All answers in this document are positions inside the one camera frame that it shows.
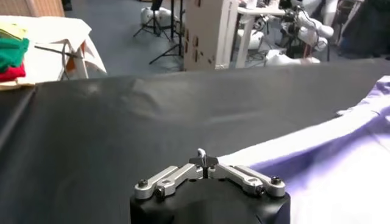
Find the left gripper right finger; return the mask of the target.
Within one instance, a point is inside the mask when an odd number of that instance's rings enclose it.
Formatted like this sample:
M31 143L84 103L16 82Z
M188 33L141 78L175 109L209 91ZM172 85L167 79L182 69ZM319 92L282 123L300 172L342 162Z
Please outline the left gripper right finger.
M214 179L228 179L239 185L249 195L260 195L262 192L271 197L284 197L286 184L279 177L269 177L249 167L216 164L208 168L208 176Z

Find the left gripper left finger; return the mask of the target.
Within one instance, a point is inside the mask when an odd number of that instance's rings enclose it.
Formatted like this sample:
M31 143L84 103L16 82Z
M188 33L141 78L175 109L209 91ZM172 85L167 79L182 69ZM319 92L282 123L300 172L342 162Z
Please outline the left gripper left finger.
M186 180L199 179L204 176L207 154L198 149L197 156L182 167L169 166L149 179L140 180L134 187L134 196L138 200L151 198L154 193L165 198L173 195L176 189Z

